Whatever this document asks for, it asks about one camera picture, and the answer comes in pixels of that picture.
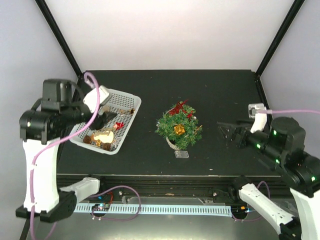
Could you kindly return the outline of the gold glitter ball sprig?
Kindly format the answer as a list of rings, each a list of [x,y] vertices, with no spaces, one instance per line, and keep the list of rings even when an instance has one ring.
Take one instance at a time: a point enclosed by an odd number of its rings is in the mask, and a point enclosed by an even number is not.
[[[189,136],[197,136],[197,135],[199,135],[199,134],[201,133],[202,129],[203,129],[203,126],[202,126],[202,125],[197,126],[195,129],[191,130],[191,131],[187,134],[187,136],[188,136],[188,137],[189,137]]]

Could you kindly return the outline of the red berry sprig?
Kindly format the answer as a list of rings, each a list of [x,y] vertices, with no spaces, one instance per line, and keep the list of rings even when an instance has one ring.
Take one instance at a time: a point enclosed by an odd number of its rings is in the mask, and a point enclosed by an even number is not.
[[[182,110],[184,118],[187,119],[189,122],[194,119],[194,113],[195,112],[196,111],[193,108],[188,108],[188,109]]]

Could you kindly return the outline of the gold gift box ornament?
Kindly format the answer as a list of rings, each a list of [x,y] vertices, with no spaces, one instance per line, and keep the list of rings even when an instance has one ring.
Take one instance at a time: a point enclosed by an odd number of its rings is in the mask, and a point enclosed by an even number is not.
[[[178,136],[183,135],[186,132],[184,125],[181,123],[175,125],[173,129],[174,133]]]

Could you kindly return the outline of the small green christmas tree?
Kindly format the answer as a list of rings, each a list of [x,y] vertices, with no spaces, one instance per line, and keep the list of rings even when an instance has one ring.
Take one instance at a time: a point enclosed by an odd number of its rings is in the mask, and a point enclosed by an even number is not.
[[[155,132],[177,150],[186,150],[202,139],[203,126],[195,116],[196,110],[179,101],[162,114],[156,122]]]

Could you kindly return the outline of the clear battery box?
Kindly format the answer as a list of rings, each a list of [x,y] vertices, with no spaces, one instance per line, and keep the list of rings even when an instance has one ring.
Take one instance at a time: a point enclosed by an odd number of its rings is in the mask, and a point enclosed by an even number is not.
[[[178,159],[187,159],[189,158],[189,153],[187,150],[175,150],[175,157]]]

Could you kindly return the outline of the white tree pot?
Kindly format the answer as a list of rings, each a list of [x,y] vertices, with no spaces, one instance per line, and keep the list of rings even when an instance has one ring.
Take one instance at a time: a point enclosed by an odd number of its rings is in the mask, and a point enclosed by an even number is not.
[[[175,145],[174,143],[172,143],[172,142],[169,140],[168,137],[166,137],[165,139],[166,139],[166,142],[168,143],[168,145],[170,146],[170,148],[172,148],[172,149],[175,150],[175,151],[179,151],[179,150],[180,150],[180,148],[179,148],[177,145]]]

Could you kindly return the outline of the red star ornament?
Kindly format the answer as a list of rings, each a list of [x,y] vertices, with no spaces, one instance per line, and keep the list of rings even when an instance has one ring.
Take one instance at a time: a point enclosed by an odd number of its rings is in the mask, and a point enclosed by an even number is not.
[[[188,99],[185,101],[178,101],[176,105],[170,109],[167,113],[171,116],[175,114],[179,114],[180,112],[186,113],[186,110],[184,109],[184,105],[188,102]]]

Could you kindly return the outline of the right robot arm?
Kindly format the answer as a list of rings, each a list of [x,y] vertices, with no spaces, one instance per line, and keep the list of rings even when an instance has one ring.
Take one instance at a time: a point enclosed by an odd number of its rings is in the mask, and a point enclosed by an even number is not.
[[[280,208],[249,180],[237,177],[227,189],[228,198],[253,207],[276,231],[280,240],[320,238],[320,160],[305,151],[306,131],[292,117],[277,117],[270,132],[251,122],[218,123],[226,141],[238,148],[252,147],[272,165],[289,187],[298,216]]]

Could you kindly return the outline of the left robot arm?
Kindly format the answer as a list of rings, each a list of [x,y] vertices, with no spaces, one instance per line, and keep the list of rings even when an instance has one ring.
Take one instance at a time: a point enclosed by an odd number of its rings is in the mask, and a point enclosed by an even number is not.
[[[84,94],[79,86],[69,80],[47,79],[42,85],[42,97],[19,119],[19,133],[26,159],[26,194],[18,207],[18,218],[39,217],[40,221],[54,223],[70,217],[76,205],[93,196],[103,199],[108,192],[97,177],[85,177],[67,187],[57,187],[57,159],[65,130],[85,123],[80,129],[99,130],[107,117],[99,116],[102,104],[111,99],[110,91],[103,85],[93,85]]]

